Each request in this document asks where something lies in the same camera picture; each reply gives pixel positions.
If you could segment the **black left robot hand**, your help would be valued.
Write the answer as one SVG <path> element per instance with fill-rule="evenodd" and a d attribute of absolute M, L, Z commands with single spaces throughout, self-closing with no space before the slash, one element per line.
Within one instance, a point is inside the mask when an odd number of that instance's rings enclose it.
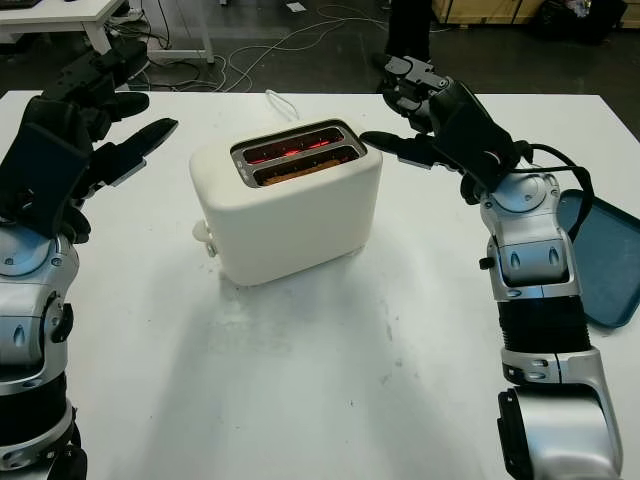
<path fill-rule="evenodd" d="M 91 51 L 29 100 L 1 162 L 2 219 L 48 239 L 88 241 L 85 201 L 142 169 L 178 126 L 161 118 L 119 144 L 105 139 L 113 124 L 148 108 L 147 94 L 120 89 L 147 61 L 137 40 Z"/>

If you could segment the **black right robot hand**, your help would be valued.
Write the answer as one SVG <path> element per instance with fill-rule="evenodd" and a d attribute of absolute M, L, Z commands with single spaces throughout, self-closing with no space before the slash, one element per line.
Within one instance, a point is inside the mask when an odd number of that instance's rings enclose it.
<path fill-rule="evenodd" d="M 379 92 L 384 102 L 416 135 L 366 131 L 359 136 L 361 142 L 405 163 L 427 169 L 439 165 L 459 173 L 460 193 L 469 205 L 495 192 L 519 163 L 522 149 L 468 87 L 410 56 L 376 54 L 373 64 L 383 75 Z"/>

